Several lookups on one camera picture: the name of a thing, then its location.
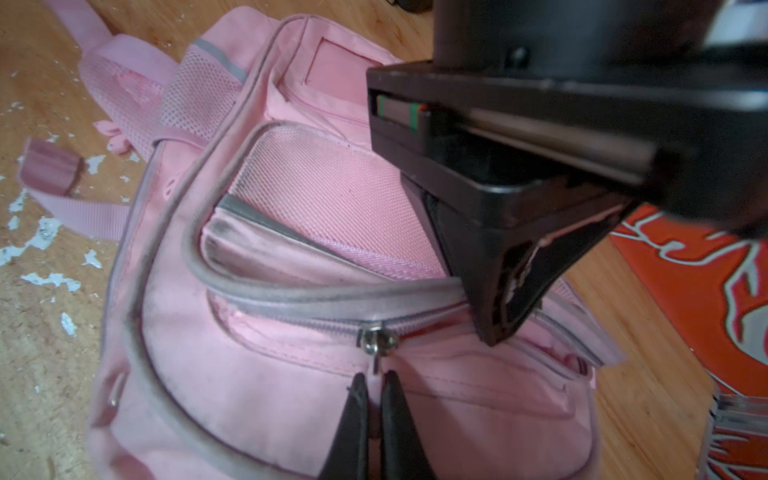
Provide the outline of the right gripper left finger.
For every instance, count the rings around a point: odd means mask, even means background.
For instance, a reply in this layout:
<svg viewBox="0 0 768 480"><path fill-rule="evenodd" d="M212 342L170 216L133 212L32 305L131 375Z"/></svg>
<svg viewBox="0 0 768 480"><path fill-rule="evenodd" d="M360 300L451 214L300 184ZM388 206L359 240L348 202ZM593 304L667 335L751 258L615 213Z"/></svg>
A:
<svg viewBox="0 0 768 480"><path fill-rule="evenodd" d="M320 480L366 480L369 464L369 396L363 373L353 377Z"/></svg>

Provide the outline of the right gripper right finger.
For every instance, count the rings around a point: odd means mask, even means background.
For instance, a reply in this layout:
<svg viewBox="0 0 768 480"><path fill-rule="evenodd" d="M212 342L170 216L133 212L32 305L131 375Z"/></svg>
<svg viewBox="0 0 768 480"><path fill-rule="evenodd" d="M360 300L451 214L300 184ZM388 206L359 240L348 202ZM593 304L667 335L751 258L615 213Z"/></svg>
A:
<svg viewBox="0 0 768 480"><path fill-rule="evenodd" d="M437 478L418 435L405 392L395 371L384 375L381 397L382 479Z"/></svg>

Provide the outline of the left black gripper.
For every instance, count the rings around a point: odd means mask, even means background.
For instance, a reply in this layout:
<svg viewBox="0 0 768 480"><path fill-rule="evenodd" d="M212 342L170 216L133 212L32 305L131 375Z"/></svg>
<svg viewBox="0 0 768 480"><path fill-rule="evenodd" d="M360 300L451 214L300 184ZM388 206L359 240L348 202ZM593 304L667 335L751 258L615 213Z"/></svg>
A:
<svg viewBox="0 0 768 480"><path fill-rule="evenodd" d="M374 148L489 346L632 199L767 233L763 1L438 1L432 57L366 80Z"/></svg>

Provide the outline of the pink student backpack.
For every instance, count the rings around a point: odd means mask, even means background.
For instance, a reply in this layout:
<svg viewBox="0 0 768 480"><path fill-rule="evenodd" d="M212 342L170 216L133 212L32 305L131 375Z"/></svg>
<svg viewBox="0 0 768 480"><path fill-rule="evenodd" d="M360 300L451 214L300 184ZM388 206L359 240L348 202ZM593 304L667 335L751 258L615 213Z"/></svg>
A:
<svg viewBox="0 0 768 480"><path fill-rule="evenodd" d="M78 159L19 171L66 227L115 239L88 446L102 479L318 479L348 388L384 375L436 479L594 479L598 368L621 353L558 280L522 329L476 336L402 188L370 147L365 71L393 56L328 19L231 10L181 61L54 1L112 150L146 159L131 205L69 196Z"/></svg>

